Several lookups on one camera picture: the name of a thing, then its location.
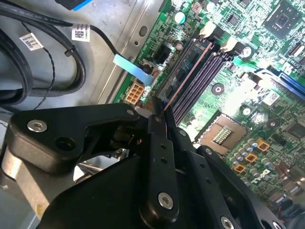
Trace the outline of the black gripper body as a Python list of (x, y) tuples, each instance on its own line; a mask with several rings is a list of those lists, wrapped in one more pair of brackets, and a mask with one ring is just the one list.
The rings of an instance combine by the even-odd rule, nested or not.
[(212, 229), (185, 174), (165, 157), (131, 157), (59, 194), (41, 229)]

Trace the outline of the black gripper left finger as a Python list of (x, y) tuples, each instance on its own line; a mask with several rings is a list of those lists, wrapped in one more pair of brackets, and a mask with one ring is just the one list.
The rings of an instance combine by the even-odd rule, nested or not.
[(120, 148), (131, 151), (128, 158), (174, 162), (166, 128), (163, 115), (143, 117), (122, 103), (23, 111), (10, 119), (1, 170), (42, 219), (59, 194), (77, 185), (72, 177), (79, 162)]

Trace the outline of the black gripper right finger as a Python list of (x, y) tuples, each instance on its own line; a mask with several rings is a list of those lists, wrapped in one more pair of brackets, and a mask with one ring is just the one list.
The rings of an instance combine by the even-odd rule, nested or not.
[(284, 224), (208, 146), (195, 149), (188, 134), (166, 110), (177, 169), (186, 175), (192, 212), (203, 229), (283, 229)]

